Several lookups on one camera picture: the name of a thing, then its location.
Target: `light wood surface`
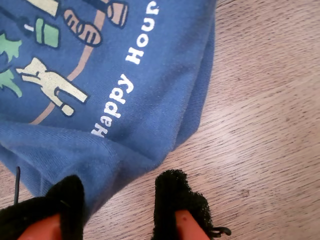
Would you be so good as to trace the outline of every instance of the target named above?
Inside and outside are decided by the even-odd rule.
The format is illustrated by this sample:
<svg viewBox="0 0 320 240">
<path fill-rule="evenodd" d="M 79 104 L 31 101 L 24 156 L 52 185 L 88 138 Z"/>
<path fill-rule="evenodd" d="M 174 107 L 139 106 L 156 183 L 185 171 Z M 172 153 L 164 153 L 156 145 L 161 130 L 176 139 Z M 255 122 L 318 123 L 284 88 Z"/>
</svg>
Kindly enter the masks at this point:
<svg viewBox="0 0 320 240">
<path fill-rule="evenodd" d="M 148 240 L 157 175 L 183 169 L 230 240 L 320 236 L 320 0 L 220 0 L 199 131 L 117 193 L 86 240 Z M 0 166 L 0 207 L 14 176 Z M 30 198 L 21 190 L 20 199 Z"/>
</svg>

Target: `dog graphic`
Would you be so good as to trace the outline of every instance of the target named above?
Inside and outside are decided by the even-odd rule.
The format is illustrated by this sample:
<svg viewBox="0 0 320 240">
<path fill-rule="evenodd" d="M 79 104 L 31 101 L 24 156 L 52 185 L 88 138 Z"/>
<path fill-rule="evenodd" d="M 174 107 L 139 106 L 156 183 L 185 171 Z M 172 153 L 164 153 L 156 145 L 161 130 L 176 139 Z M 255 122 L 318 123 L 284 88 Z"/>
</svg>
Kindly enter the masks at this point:
<svg viewBox="0 0 320 240">
<path fill-rule="evenodd" d="M 21 75 L 23 81 L 40 85 L 42 92 L 61 109 L 66 116 L 72 116 L 74 109 L 58 98 L 59 91 L 75 97 L 82 103 L 88 98 L 84 92 L 71 84 L 67 79 L 56 72 L 47 70 L 46 65 L 36 57 L 34 57 L 25 68 L 16 68 L 15 70 Z"/>
</svg>

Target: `printed graphic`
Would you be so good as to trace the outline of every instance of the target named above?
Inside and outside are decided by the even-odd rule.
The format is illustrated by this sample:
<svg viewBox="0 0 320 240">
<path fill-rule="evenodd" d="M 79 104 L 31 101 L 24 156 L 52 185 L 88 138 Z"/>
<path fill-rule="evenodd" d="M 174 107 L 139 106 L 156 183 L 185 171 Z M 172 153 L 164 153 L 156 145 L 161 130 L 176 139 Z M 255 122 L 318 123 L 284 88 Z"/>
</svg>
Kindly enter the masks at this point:
<svg viewBox="0 0 320 240">
<path fill-rule="evenodd" d="M 62 9 L 61 3 L 55 0 L 27 0 L 30 4 L 41 9 L 47 14 L 54 18 L 61 15 L 64 19 L 65 24 L 70 29 L 70 31 L 75 35 L 75 37 L 80 40 L 83 44 L 90 47 L 98 47 L 102 43 L 102 34 L 93 23 L 82 20 L 72 8 Z M 83 0 L 87 4 L 91 5 L 95 9 L 105 13 L 108 20 L 117 28 L 124 28 L 127 22 L 129 5 L 124 1 L 110 0 Z M 21 20 L 17 20 L 14 16 L 9 17 L 15 22 L 19 22 L 21 25 Z M 29 26 L 29 22 L 23 22 L 23 27 L 27 30 L 34 31 L 34 27 Z M 54 27 L 47 24 L 47 35 L 50 37 L 46 41 L 44 38 L 44 43 L 51 47 L 58 47 L 58 29 L 54 31 Z M 42 30 L 36 32 L 36 40 L 38 43 L 43 43 L 40 38 Z"/>
<path fill-rule="evenodd" d="M 88 96 L 71 84 L 67 79 L 47 67 L 36 57 L 25 68 L 16 68 L 22 80 L 41 87 L 42 92 L 68 117 L 74 114 L 74 109 L 62 102 L 58 97 L 58 91 L 63 91 L 84 103 Z"/>
<path fill-rule="evenodd" d="M 27 17 L 16 17 L 1 6 L 0 14 L 3 14 L 10 20 L 14 21 L 25 36 L 31 37 L 33 35 L 37 43 L 52 48 L 59 47 L 59 29 L 53 25 L 45 23 L 42 18 L 38 18 L 35 25 L 32 26 L 30 25 L 30 21 Z"/>
<path fill-rule="evenodd" d="M 72 9 L 64 11 L 64 22 L 72 33 L 84 44 L 97 47 L 101 44 L 102 37 L 98 28 L 90 22 L 84 22 Z"/>
<path fill-rule="evenodd" d="M 22 41 L 11 41 L 6 38 L 6 34 L 3 33 L 0 35 L 0 55 L 6 54 L 7 62 L 10 63 L 12 58 L 19 57 L 19 47 L 21 46 Z M 11 70 L 8 68 L 5 71 L 0 72 L 0 89 L 7 87 L 12 90 L 18 98 L 21 98 L 22 92 L 20 88 L 13 82 L 14 75 Z"/>
<path fill-rule="evenodd" d="M 107 3 L 101 0 L 83 0 L 95 9 L 105 13 L 109 21 L 117 28 L 124 28 L 126 25 L 129 5 L 125 1 L 111 0 Z"/>
<path fill-rule="evenodd" d="M 14 75 L 10 71 L 10 69 L 7 69 L 4 72 L 0 72 L 0 89 L 3 89 L 3 87 L 7 87 L 11 89 L 18 98 L 21 98 L 22 92 L 20 88 L 13 82 Z"/>
<path fill-rule="evenodd" d="M 0 55 L 6 53 L 8 57 L 8 63 L 11 62 L 13 56 L 19 57 L 19 47 L 21 46 L 22 41 L 10 41 L 6 38 L 6 35 L 3 33 L 0 35 Z"/>
</svg>

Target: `blue sweatshirt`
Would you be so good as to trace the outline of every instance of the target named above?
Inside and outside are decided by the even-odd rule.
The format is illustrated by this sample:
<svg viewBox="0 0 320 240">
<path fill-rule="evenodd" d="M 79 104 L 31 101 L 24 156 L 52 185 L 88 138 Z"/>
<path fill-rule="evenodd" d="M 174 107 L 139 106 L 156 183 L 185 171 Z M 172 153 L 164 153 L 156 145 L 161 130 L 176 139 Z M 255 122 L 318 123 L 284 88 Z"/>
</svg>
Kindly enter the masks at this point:
<svg viewBox="0 0 320 240">
<path fill-rule="evenodd" d="M 35 196 L 78 175 L 86 214 L 193 134 L 215 0 L 4 0 L 0 160 Z"/>
</svg>

